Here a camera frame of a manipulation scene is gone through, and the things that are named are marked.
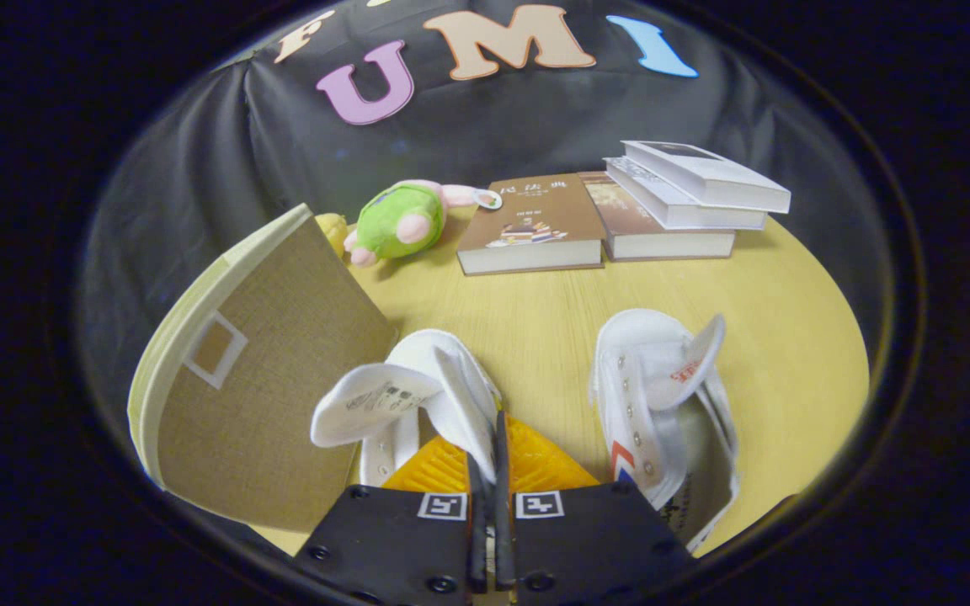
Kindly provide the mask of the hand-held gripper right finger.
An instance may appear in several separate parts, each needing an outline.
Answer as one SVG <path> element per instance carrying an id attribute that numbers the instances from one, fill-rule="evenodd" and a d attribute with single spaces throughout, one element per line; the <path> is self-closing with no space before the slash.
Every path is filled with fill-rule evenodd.
<path id="1" fill-rule="evenodd" d="M 573 460 L 504 412 L 495 453 L 496 587 L 516 605 L 630 605 L 696 563 L 634 482 L 562 487 Z"/>

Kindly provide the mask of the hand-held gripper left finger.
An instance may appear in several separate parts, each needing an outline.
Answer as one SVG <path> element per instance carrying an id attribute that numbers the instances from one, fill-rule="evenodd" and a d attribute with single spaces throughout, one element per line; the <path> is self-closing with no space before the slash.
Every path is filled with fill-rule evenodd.
<path id="1" fill-rule="evenodd" d="M 382 486 L 350 486 L 296 567 L 373 605 L 469 605 L 488 587 L 485 484 L 473 458 L 431 439 Z"/>

